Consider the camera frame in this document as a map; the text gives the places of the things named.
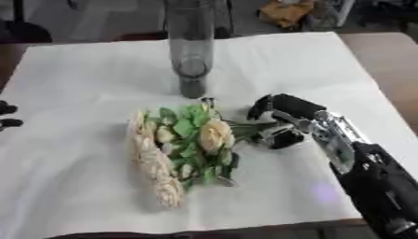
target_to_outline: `green leaf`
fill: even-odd
[[[161,107],[160,108],[160,118],[162,123],[172,125],[177,121],[177,116],[175,112],[169,108]]]
[[[193,118],[193,124],[196,127],[203,126],[210,119],[209,114],[203,110],[202,105],[192,105],[189,110]]]
[[[192,115],[190,113],[190,107],[191,106],[193,106],[193,105],[182,105],[180,107],[180,110],[179,110],[180,117],[190,120],[192,118]]]
[[[206,165],[206,159],[204,158],[203,153],[199,148],[196,150],[196,155],[194,157],[194,160],[195,160],[194,164],[196,165],[196,168],[199,174],[201,175],[203,171],[203,167],[204,165]]]
[[[232,152],[232,161],[230,162],[230,166],[232,168],[238,167],[238,162],[240,161],[240,155],[236,152]]]
[[[203,172],[202,183],[210,184],[215,179],[215,169],[213,167],[206,168]]]
[[[191,156],[196,155],[196,144],[195,143],[191,143],[188,144],[188,146],[186,147],[186,149],[184,151],[182,151],[180,153],[181,157],[183,158],[189,158]]]
[[[222,147],[217,154],[216,164],[229,165],[230,159],[228,159],[228,157],[230,157],[230,149]]]
[[[222,166],[215,167],[215,176],[220,176],[222,174]]]
[[[193,125],[187,119],[180,119],[173,127],[173,129],[182,138],[186,138],[194,131]]]
[[[232,173],[232,167],[231,166],[223,166],[220,175],[222,177],[230,179],[230,174],[231,173]]]
[[[174,166],[174,169],[176,171],[179,171],[179,169],[181,168],[181,166],[183,166],[183,164],[186,163],[186,160],[185,159],[182,159],[182,158],[173,158],[173,159],[170,158],[170,160],[172,161],[173,166]]]

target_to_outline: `chair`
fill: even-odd
[[[11,34],[7,43],[52,42],[52,37],[45,28],[24,20],[23,0],[13,0],[13,15],[13,21],[5,22],[5,27]]]
[[[400,31],[408,32],[409,23],[418,23],[416,0],[402,0],[400,5],[376,1],[363,7],[360,25],[378,21],[397,21]]]

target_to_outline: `black object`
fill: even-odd
[[[302,100],[289,94],[266,95],[256,101],[248,112],[249,120],[258,120],[266,111],[279,110],[296,119],[313,120],[314,114],[319,110],[326,110],[324,106]]]
[[[272,107],[298,119],[313,120],[314,115],[319,110],[326,110],[321,105],[302,100],[289,94],[277,94],[273,96]]]
[[[303,139],[303,134],[298,130],[282,130],[274,134],[270,149],[291,147],[297,143],[302,142]]]
[[[397,21],[400,31],[406,33],[409,23],[418,23],[418,8],[416,0],[403,0],[401,5],[389,2],[377,2],[363,6],[360,25],[368,23]]]
[[[355,164],[341,175],[330,164],[364,220],[382,239],[418,238],[418,184],[382,147],[353,143]]]
[[[52,42],[50,33],[43,27],[24,19],[23,0],[13,1],[14,21],[6,21],[5,27],[9,32],[6,39],[0,39],[0,43],[47,43]]]
[[[9,105],[6,101],[0,101],[0,115],[13,114],[18,111],[15,105]],[[19,127],[23,124],[20,119],[0,119],[0,132],[7,127]]]

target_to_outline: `cream rose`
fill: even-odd
[[[160,143],[170,143],[175,139],[175,135],[170,132],[167,126],[160,126],[157,130],[157,139]]]
[[[147,120],[142,127],[141,134],[154,140],[154,133],[157,130],[157,123],[152,120]]]
[[[181,178],[186,179],[189,178],[191,176],[191,172],[192,172],[193,168],[191,167],[190,164],[184,164],[181,167]]]
[[[220,119],[210,119],[201,128],[199,141],[208,153],[217,153],[222,145],[231,148],[235,138],[228,123]]]
[[[167,155],[163,154],[149,138],[136,137],[139,150],[139,164],[152,180],[162,182],[171,177],[173,164]]]
[[[183,186],[175,178],[165,182],[157,182],[154,185],[154,190],[158,201],[168,208],[177,208],[184,201]]]

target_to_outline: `floor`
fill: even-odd
[[[273,26],[261,22],[256,9],[269,0],[234,0],[234,26],[236,35],[280,33]],[[127,33],[154,32],[161,29],[163,12],[161,2],[156,0],[79,0],[78,10],[66,5],[64,0],[26,1],[27,21],[47,28],[55,42],[85,42],[112,40]],[[225,6],[218,3],[217,24],[227,22]],[[12,18],[10,4],[1,4],[0,17]],[[356,14],[349,16],[346,24],[337,29],[340,33],[396,31],[393,25],[373,24],[366,28],[356,24]],[[411,36],[418,39],[418,27],[411,27]],[[339,227],[318,230],[285,230],[260,232],[253,230],[244,238],[283,239],[373,239],[376,238],[366,226]]]

